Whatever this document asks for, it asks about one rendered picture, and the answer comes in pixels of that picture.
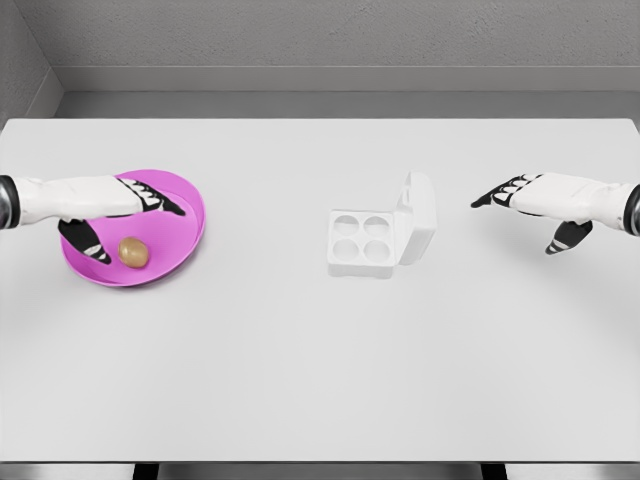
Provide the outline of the brown egg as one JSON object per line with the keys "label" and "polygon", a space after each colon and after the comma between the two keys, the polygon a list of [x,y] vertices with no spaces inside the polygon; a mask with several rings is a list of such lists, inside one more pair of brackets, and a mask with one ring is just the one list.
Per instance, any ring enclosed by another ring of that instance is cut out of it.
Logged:
{"label": "brown egg", "polygon": [[150,253],[146,244],[135,237],[122,238],[118,244],[118,258],[127,267],[144,268],[149,261]]}

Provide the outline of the pink round plate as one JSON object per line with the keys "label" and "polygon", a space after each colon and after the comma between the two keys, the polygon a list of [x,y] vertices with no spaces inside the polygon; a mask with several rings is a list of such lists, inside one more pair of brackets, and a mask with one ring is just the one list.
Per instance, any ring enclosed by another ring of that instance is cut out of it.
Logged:
{"label": "pink round plate", "polygon": [[[62,254],[79,276],[106,286],[129,287],[160,279],[178,268],[193,253],[205,229],[206,209],[199,190],[183,177],[163,170],[123,172],[120,178],[145,183],[181,207],[183,216],[153,211],[121,218],[99,218],[89,224],[111,257],[109,265],[78,252],[65,238]],[[118,245],[126,237],[142,241],[148,251],[146,266],[135,269],[118,258]]]}

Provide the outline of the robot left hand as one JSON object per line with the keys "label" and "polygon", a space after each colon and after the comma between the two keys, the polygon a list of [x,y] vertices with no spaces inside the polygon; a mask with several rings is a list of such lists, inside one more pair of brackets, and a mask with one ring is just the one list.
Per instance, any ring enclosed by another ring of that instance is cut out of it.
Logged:
{"label": "robot left hand", "polygon": [[119,218],[164,211],[185,216],[185,211],[147,183],[114,176],[63,179],[58,231],[79,253],[109,265],[111,257],[89,220]]}

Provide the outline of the white egg box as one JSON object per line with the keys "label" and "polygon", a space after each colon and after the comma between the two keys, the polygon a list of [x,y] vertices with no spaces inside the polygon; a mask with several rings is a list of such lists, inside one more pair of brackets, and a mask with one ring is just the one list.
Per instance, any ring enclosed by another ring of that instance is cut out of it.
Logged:
{"label": "white egg box", "polygon": [[436,231],[432,182],[426,174],[412,171],[394,209],[330,212],[328,272],[335,277],[388,279],[396,266],[419,262]]}

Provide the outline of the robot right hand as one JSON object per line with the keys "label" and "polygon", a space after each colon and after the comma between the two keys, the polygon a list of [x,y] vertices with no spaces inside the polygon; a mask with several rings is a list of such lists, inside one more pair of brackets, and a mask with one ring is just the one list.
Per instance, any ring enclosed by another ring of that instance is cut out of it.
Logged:
{"label": "robot right hand", "polygon": [[591,196],[601,182],[557,173],[523,174],[494,187],[471,203],[497,205],[524,215],[560,220],[547,255],[575,248],[593,230]]}

